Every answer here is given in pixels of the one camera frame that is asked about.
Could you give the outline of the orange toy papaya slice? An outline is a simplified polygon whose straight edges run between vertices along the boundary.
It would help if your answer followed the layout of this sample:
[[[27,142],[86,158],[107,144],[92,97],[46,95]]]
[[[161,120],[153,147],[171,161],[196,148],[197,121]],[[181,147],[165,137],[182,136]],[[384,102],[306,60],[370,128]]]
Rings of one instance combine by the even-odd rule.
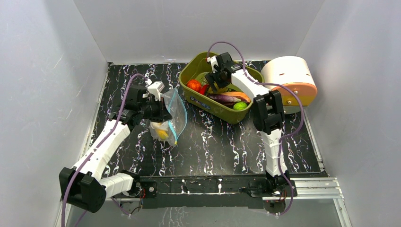
[[[243,102],[251,103],[250,98],[243,92],[230,91],[230,92],[224,92],[224,93],[221,93],[221,94],[222,95],[226,95],[226,96],[237,97],[237,98],[241,99]]]

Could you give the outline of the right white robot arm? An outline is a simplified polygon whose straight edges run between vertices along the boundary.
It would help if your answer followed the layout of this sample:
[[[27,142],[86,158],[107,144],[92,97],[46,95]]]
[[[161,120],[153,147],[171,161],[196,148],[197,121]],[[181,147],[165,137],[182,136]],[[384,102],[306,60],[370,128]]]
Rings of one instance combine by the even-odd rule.
[[[218,88],[233,84],[251,99],[253,124],[261,134],[264,144],[265,179],[259,183],[249,183],[240,191],[253,197],[278,196],[285,193],[295,196],[295,187],[281,155],[285,114],[280,92],[271,91],[254,80],[244,65],[234,62],[227,52],[213,57],[207,56],[206,61],[212,69],[206,75],[206,80],[214,92]]]

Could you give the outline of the yellow toy banana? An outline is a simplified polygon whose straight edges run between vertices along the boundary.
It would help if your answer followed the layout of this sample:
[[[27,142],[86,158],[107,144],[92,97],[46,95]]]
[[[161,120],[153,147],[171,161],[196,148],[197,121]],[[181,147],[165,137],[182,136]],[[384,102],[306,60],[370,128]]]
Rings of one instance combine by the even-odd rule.
[[[157,130],[157,135],[160,140],[166,140],[169,138],[169,134],[165,130]]]

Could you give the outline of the clear zip top bag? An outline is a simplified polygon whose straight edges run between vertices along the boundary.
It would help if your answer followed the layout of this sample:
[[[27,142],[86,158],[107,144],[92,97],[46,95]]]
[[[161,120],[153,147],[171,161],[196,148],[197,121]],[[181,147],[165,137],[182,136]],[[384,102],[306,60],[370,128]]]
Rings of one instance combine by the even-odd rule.
[[[157,135],[157,130],[149,126],[149,131],[153,139],[161,142],[167,142],[170,146],[177,146],[177,141],[188,122],[187,110],[184,102],[181,99],[177,88],[171,89],[161,96],[164,99],[167,112],[171,115],[170,120],[162,122],[162,130],[169,134],[166,140],[160,140]]]

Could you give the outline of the olive green plastic basket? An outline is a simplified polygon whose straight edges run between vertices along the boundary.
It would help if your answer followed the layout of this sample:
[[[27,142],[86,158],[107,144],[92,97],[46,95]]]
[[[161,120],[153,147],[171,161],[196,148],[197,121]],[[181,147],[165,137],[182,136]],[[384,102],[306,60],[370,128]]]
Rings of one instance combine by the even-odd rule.
[[[207,97],[207,95],[212,92],[211,88],[202,95],[187,87],[187,83],[192,79],[200,82],[201,85],[207,84],[205,75],[211,72],[211,66],[207,63],[206,58],[207,52],[200,52],[179,73],[178,81],[183,88],[184,97],[189,103],[207,111],[221,120],[229,124],[237,124],[244,119],[245,115],[251,109],[252,104],[248,104],[243,110],[235,110]]]

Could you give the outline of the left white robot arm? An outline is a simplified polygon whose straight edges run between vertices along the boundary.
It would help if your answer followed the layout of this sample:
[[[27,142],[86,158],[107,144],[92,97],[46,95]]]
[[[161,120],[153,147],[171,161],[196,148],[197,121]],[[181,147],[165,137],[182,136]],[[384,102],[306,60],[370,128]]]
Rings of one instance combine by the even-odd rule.
[[[161,81],[148,87],[132,86],[128,94],[110,113],[105,127],[85,155],[71,168],[63,168],[59,182],[63,204],[91,213],[100,210],[106,199],[123,193],[137,197],[143,190],[137,174],[122,170],[103,178],[102,174],[120,144],[144,119],[166,122],[172,118],[161,92]]]

